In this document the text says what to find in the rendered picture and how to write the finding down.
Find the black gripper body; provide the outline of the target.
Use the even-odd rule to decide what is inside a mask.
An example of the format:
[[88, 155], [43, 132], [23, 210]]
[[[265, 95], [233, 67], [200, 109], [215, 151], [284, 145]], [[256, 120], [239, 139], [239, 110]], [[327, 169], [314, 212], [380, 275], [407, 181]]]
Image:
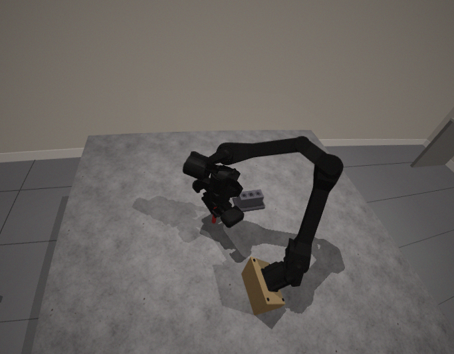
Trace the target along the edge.
[[203, 197], [207, 202], [211, 202], [214, 207], [217, 207], [217, 211], [222, 214], [221, 221], [228, 227], [234, 226], [244, 218], [244, 213], [237, 207], [227, 201], [228, 193], [232, 190], [230, 186], [228, 190], [224, 192], [217, 192], [210, 186], [210, 177], [204, 178], [204, 180], [195, 180], [192, 184], [192, 188], [196, 193], [200, 193], [200, 190], [204, 189], [206, 192], [203, 193]]

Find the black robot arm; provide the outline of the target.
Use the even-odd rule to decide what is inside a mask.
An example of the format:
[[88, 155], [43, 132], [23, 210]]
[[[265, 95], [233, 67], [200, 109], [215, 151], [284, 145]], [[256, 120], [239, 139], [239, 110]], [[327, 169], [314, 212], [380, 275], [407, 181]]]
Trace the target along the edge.
[[[198, 180], [210, 177], [210, 186], [217, 192], [232, 187], [227, 201], [239, 197], [243, 187], [238, 183], [240, 172], [225, 165], [234, 164], [250, 158], [285, 153], [301, 153], [314, 165], [313, 189], [304, 213], [304, 218], [295, 239], [289, 238], [285, 249], [284, 262], [274, 262], [261, 269], [268, 291], [278, 292], [288, 285], [298, 287], [310, 266], [312, 241], [319, 225], [328, 195], [336, 185], [343, 171], [341, 159], [327, 154], [307, 137], [299, 136], [284, 140], [256, 143], [224, 142], [216, 153], [206, 157], [191, 151], [183, 164], [183, 173]], [[216, 165], [222, 163], [223, 165]]]

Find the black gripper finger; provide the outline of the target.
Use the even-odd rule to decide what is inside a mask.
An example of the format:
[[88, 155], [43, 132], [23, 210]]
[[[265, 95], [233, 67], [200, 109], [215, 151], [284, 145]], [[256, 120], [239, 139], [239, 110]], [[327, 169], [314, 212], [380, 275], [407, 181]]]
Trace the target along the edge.
[[214, 209], [214, 206], [211, 204], [211, 202], [207, 202], [207, 200], [204, 197], [202, 197], [201, 199], [203, 200], [204, 204], [207, 206], [210, 213], [213, 215], [212, 210]]
[[217, 211], [217, 208], [214, 209], [214, 210], [212, 210], [212, 213], [213, 213], [214, 218], [218, 218], [218, 217], [220, 217], [220, 216], [222, 215], [222, 214], [220, 214], [220, 213]]

